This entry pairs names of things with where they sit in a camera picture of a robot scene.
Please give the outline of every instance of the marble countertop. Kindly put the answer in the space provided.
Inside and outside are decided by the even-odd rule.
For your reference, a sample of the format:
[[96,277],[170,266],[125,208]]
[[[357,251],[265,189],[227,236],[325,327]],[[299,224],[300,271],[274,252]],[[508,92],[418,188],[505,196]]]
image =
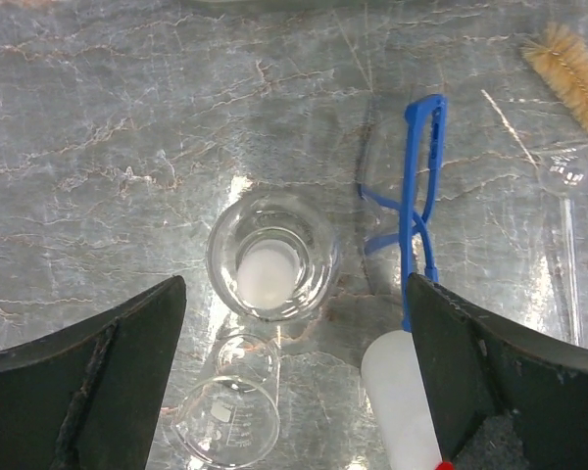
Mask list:
[[[295,188],[325,207],[344,262],[323,311],[287,333],[280,439],[253,468],[388,469],[359,366],[401,307],[395,271],[379,289],[365,276],[354,181],[371,129],[383,170],[369,183],[400,183],[410,99],[449,98],[430,225],[441,283],[565,341],[578,310],[588,348],[588,137],[518,53],[549,20],[588,40],[588,0],[245,17],[174,0],[0,2],[0,349],[182,275],[186,319],[148,469],[201,468],[164,431],[215,338],[242,322],[211,289],[207,237],[245,191]],[[547,161],[573,147],[587,182],[556,195]],[[485,428],[458,468],[525,468],[506,424]]]

